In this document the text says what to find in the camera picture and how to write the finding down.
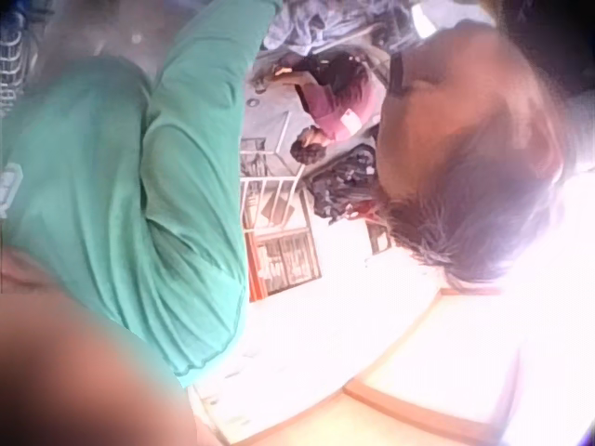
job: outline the wire basket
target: wire basket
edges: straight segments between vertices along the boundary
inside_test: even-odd
[[[20,0],[0,21],[0,117],[22,94],[37,60],[52,0]]]

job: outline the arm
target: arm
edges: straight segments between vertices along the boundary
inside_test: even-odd
[[[153,259],[140,280],[154,302],[143,305],[158,312],[148,324],[164,335],[153,342],[183,385],[229,349],[243,323],[245,77],[280,4],[216,0],[207,7],[180,34],[147,110],[140,175],[149,237],[134,255]]]
[[[316,78],[310,72],[283,72],[274,76],[272,81],[283,85],[318,85]]]

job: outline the green long-sleeve shirt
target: green long-sleeve shirt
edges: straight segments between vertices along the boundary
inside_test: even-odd
[[[216,0],[154,86],[129,62],[91,59],[2,123],[2,166],[24,176],[4,245],[157,348],[183,386],[244,323],[244,82],[280,4]]]

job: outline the gray hair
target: gray hair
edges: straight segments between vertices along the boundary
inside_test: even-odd
[[[496,121],[459,145],[423,191],[383,201],[395,242],[422,264],[442,267],[457,289],[504,276],[552,221],[557,187],[522,160],[490,155],[496,144],[510,144]]]

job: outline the bright light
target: bright light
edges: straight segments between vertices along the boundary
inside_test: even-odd
[[[420,4],[413,5],[411,14],[413,23],[416,26],[417,34],[419,34],[419,37],[422,39],[426,39],[438,31],[426,14],[424,14]]]

